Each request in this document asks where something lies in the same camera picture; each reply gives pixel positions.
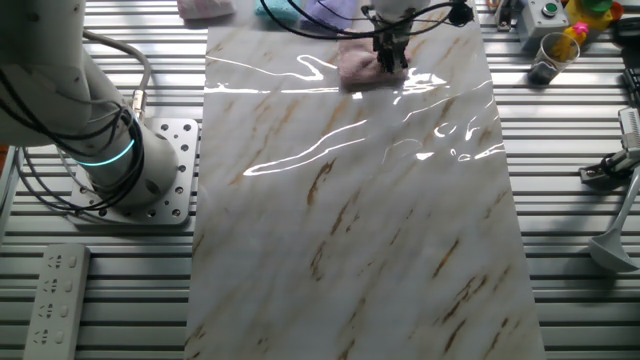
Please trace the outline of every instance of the cup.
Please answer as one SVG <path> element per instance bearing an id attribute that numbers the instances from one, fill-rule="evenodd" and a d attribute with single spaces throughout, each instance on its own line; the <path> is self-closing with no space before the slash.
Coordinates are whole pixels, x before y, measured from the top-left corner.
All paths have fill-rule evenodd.
<path id="1" fill-rule="evenodd" d="M 571 36 L 564 33 L 547 34 L 540 42 L 540 50 L 529 71 L 529 82 L 548 85 L 579 56 L 580 45 Z"/>

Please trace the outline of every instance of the blue cloth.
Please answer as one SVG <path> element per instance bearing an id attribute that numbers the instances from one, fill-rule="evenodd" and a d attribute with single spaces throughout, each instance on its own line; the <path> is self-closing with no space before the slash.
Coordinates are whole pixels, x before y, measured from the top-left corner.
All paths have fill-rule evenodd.
<path id="1" fill-rule="evenodd" d="M 296 3 L 296 5 L 300 6 L 301 0 L 293 1 Z M 287 0 L 265 0 L 264 2 L 267 4 L 269 10 L 271 10 L 273 15 L 278 18 L 278 20 L 282 20 L 285 22 L 296 22 L 300 18 L 300 13 L 298 13 L 296 9 L 294 9 L 291 4 L 287 2 Z M 262 6 L 260 0 L 256 0 L 255 14 L 256 16 L 264 19 L 271 19 L 267 12 L 264 10 L 264 7 Z"/>
<path id="2" fill-rule="evenodd" d="M 305 11 L 309 15 L 311 15 L 312 18 L 320 21 L 325 25 L 345 30 L 351 27 L 351 23 L 353 21 L 343 19 L 340 16 L 347 19 L 352 19 L 355 15 L 357 7 L 358 0 L 307 0 L 307 7 Z M 327 8 L 333 10 L 340 16 L 336 16 Z M 300 20 L 300 25 L 307 29 L 327 31 L 326 29 L 323 29 L 322 27 L 312 23 L 305 17 Z"/>

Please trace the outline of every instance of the marble-patterned board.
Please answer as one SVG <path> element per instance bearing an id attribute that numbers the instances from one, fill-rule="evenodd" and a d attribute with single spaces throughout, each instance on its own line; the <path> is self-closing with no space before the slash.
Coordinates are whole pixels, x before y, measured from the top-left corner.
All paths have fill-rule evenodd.
<path id="1" fill-rule="evenodd" d="M 186 359 L 544 359 L 478 24 L 347 94 L 249 5 L 209 30 Z"/>

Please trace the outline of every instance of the towel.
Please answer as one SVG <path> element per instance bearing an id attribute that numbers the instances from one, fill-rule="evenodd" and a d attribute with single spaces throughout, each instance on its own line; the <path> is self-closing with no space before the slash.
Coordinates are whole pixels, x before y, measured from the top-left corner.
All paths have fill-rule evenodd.
<path id="1" fill-rule="evenodd" d="M 382 70 L 378 56 L 373 51 L 372 39 L 338 41 L 340 59 L 338 73 L 342 87 L 347 91 L 362 91 L 370 87 L 387 86 L 401 83 L 407 77 L 407 71 L 389 74 Z M 405 53 L 407 62 L 411 54 Z"/>
<path id="2" fill-rule="evenodd" d="M 293 0 L 296 5 L 300 6 L 301 0 Z M 269 7 L 269 10 L 273 15 L 284 22 L 296 22 L 300 18 L 300 13 L 294 9 L 287 0 L 265 0 L 265 3 Z M 271 19 L 267 12 L 264 10 L 260 0 L 256 0 L 255 14 L 263 19 Z"/>
<path id="3" fill-rule="evenodd" d="M 325 25 L 329 25 L 340 30 L 345 30 L 351 27 L 351 23 L 353 21 L 347 19 L 352 19 L 354 17 L 357 7 L 358 0 L 307 0 L 307 7 L 305 11 L 307 12 L 307 14 L 311 15 L 311 17 L 322 22 Z M 332 13 L 327 8 L 342 16 L 342 18 Z M 306 29 L 322 32 L 328 31 L 312 23 L 305 17 L 300 20 L 300 25 Z"/>
<path id="4" fill-rule="evenodd" d="M 206 19 L 233 14 L 232 0 L 178 0 L 178 12 L 183 19 Z"/>

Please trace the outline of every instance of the yellow toy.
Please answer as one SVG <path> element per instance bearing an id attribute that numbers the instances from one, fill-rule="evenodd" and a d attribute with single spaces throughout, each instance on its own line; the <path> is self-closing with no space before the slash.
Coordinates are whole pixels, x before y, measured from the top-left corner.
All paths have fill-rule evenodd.
<path id="1" fill-rule="evenodd" d="M 551 53 L 549 54 L 554 59 L 557 59 L 560 62 L 566 62 L 571 55 L 571 39 L 574 39 L 579 46 L 582 46 L 585 40 L 587 40 L 589 27 L 585 23 L 578 22 L 572 27 L 567 28 L 564 33 L 569 37 L 563 36 L 560 40 L 558 40 L 556 45 L 551 48 Z"/>
<path id="2" fill-rule="evenodd" d="M 581 0 L 569 0 L 565 10 L 571 25 L 581 22 L 587 24 L 592 30 L 605 31 L 613 21 L 611 9 L 602 13 L 590 12 L 584 7 Z"/>

